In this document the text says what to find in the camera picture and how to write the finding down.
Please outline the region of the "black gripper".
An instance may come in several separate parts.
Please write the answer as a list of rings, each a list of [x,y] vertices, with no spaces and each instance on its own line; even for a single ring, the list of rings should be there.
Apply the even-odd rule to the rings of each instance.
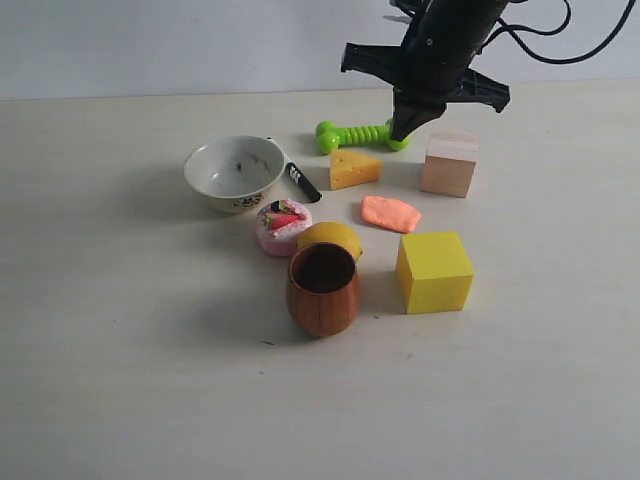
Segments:
[[[391,139],[403,141],[439,119],[449,103],[478,103],[502,111],[509,87],[470,68],[505,10],[505,1],[396,1],[410,13],[400,44],[348,43],[343,72],[376,77],[393,87]]]

